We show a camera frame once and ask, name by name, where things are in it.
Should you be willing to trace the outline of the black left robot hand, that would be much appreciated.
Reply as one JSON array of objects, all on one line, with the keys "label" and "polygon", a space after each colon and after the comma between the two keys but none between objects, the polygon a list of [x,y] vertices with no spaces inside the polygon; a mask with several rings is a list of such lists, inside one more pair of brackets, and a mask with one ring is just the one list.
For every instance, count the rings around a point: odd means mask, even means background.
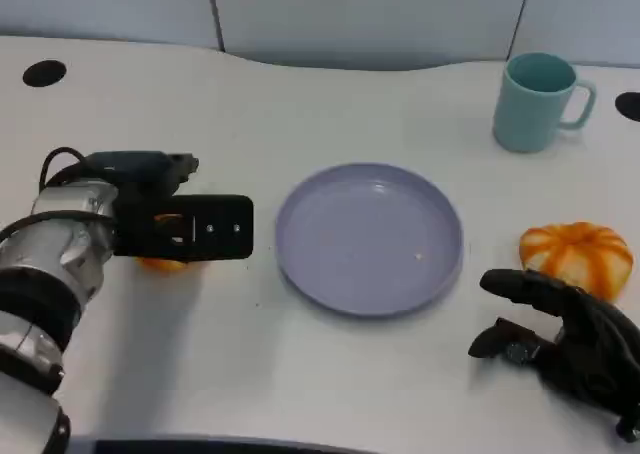
[{"label": "black left robot hand", "polygon": [[121,193],[144,198],[172,196],[199,167],[193,154],[160,151],[96,152],[85,162],[92,177],[116,186]]}]

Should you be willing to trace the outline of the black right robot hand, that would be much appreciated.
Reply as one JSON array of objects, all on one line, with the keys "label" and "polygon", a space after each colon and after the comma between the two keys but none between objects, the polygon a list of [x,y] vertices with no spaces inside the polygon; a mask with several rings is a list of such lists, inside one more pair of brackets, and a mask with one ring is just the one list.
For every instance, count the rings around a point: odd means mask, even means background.
[{"label": "black right robot hand", "polygon": [[472,342],[477,359],[501,357],[535,370],[552,390],[619,417],[616,434],[639,440],[639,328],[617,307],[533,270],[490,269],[485,291],[562,320],[548,341],[499,317]]}]

